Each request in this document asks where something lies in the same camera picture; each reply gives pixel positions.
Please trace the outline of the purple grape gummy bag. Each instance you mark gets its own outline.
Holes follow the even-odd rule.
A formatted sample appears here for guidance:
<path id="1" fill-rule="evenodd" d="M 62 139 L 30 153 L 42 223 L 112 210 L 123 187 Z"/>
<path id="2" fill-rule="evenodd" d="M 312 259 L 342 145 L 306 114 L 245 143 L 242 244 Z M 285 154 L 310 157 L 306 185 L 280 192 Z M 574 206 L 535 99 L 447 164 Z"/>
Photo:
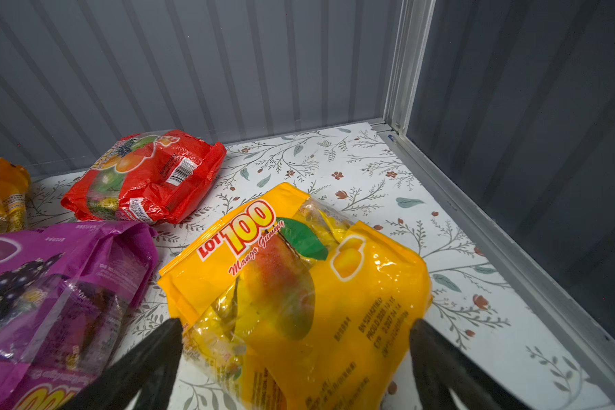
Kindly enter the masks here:
<path id="1" fill-rule="evenodd" d="M 142 222 L 0 235 L 0 409 L 55 409 L 107 367 L 159 261 Z"/>

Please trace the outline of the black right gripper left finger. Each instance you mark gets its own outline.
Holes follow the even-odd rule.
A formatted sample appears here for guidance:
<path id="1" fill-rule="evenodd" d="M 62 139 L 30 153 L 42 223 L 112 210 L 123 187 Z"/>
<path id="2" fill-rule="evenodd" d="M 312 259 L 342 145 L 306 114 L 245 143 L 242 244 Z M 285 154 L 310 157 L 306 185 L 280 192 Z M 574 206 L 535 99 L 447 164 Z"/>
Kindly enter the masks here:
<path id="1" fill-rule="evenodd" d="M 62 409 L 166 409 L 182 354 L 183 327 L 168 319 Z"/>

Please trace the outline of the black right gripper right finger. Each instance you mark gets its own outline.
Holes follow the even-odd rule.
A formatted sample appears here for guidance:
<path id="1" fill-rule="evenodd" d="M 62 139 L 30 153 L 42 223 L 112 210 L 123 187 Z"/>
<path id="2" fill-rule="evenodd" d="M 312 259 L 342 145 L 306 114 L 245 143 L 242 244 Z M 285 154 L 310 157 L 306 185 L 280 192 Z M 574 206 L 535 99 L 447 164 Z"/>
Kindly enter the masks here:
<path id="1" fill-rule="evenodd" d="M 527 409 L 424 319 L 409 333 L 409 351 L 424 409 Z"/>

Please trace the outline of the red fruit gummy bag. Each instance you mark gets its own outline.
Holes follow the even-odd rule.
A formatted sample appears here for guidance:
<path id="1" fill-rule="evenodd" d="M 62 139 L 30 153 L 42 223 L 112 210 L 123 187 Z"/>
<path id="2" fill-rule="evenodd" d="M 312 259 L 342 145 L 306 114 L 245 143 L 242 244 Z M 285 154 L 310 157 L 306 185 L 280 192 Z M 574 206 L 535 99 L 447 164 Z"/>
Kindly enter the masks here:
<path id="1" fill-rule="evenodd" d="M 213 186 L 227 156 L 180 130 L 117 141 L 65 194 L 61 206 L 81 221 L 136 220 L 177 225 Z"/>

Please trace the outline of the yellow mango gummy bag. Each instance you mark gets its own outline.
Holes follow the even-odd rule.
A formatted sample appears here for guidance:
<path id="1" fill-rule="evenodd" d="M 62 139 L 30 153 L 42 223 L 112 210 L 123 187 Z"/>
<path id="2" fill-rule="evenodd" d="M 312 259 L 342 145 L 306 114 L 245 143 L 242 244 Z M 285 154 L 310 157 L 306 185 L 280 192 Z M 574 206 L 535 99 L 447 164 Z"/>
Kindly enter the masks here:
<path id="1" fill-rule="evenodd" d="M 186 358 L 248 409 L 376 409 L 432 303 L 422 258 L 283 183 L 161 271 Z"/>

